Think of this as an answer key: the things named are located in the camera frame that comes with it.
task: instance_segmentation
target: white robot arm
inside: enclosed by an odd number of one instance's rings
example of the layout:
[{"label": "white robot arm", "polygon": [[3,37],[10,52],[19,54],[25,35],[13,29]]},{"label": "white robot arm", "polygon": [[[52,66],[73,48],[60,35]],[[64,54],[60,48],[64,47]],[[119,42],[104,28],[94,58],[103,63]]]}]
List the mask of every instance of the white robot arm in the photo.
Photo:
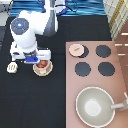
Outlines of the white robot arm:
[{"label": "white robot arm", "polygon": [[48,48],[39,50],[35,34],[53,36],[58,30],[58,21],[55,11],[55,1],[45,1],[45,13],[21,11],[11,24],[12,42],[10,54],[12,62],[7,71],[15,73],[18,68],[16,60],[24,60],[27,64],[38,64],[41,60],[50,60],[51,51]]}]

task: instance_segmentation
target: black background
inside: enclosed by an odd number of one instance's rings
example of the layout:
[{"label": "black background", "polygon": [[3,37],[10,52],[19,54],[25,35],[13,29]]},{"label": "black background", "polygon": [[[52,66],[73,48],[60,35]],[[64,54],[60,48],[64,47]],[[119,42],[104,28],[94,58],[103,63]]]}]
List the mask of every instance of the black background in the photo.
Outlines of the black background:
[{"label": "black background", "polygon": [[110,41],[107,16],[58,17],[59,29],[53,37],[37,35],[38,46],[52,52],[54,67],[46,77],[37,76],[32,65],[23,63],[18,63],[16,74],[7,73],[13,19],[7,20],[0,53],[0,128],[66,128],[65,43]]}]

